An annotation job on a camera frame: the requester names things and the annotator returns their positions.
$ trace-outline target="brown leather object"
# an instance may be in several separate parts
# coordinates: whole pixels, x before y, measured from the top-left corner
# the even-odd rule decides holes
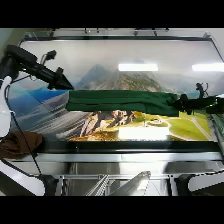
[[[42,135],[28,131],[23,133],[31,152],[42,143]],[[0,142],[0,159],[18,159],[27,154],[30,154],[30,151],[20,132],[9,132]]]

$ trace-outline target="green cloth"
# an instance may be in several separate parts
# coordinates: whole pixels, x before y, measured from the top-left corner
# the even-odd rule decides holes
[[[147,114],[178,117],[179,111],[171,103],[177,100],[173,93],[135,90],[80,90],[70,91],[68,111],[131,110]]]

